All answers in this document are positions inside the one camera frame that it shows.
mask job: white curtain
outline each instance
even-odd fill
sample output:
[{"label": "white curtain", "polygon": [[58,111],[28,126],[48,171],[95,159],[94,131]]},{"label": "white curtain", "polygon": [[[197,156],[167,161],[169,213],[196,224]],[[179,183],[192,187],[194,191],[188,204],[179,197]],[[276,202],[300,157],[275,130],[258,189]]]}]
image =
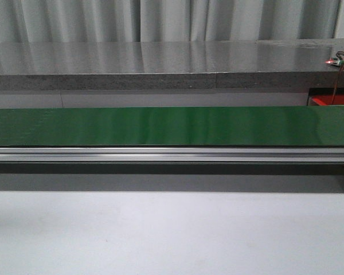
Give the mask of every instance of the white curtain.
[{"label": "white curtain", "polygon": [[0,0],[0,42],[332,38],[339,0]]}]

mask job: green belt surface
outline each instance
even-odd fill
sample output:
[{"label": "green belt surface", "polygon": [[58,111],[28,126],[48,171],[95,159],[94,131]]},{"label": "green belt surface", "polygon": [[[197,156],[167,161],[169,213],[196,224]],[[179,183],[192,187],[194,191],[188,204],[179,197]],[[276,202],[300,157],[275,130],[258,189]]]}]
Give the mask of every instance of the green belt surface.
[{"label": "green belt surface", "polygon": [[344,106],[0,109],[0,146],[344,146]]}]

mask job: white floor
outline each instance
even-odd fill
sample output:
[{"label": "white floor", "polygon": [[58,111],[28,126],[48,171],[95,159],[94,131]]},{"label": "white floor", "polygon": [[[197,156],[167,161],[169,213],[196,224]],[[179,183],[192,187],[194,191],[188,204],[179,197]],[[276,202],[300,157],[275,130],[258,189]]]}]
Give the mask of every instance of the white floor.
[{"label": "white floor", "polygon": [[344,194],[0,191],[0,274],[344,274]]}]

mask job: gray countertop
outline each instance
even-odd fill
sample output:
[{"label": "gray countertop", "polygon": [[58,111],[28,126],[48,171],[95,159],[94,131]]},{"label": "gray countertop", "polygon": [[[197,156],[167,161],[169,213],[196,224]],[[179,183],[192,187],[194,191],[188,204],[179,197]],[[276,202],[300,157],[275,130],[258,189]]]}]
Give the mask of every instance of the gray countertop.
[{"label": "gray countertop", "polygon": [[344,39],[1,43],[0,90],[331,87],[338,50]]}]

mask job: conveyor belt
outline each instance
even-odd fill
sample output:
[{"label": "conveyor belt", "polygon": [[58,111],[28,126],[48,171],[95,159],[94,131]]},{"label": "conveyor belt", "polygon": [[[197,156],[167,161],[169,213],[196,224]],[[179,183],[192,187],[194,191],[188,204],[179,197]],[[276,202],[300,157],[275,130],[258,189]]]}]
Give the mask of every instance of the conveyor belt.
[{"label": "conveyor belt", "polygon": [[344,106],[0,109],[0,162],[344,163]]}]

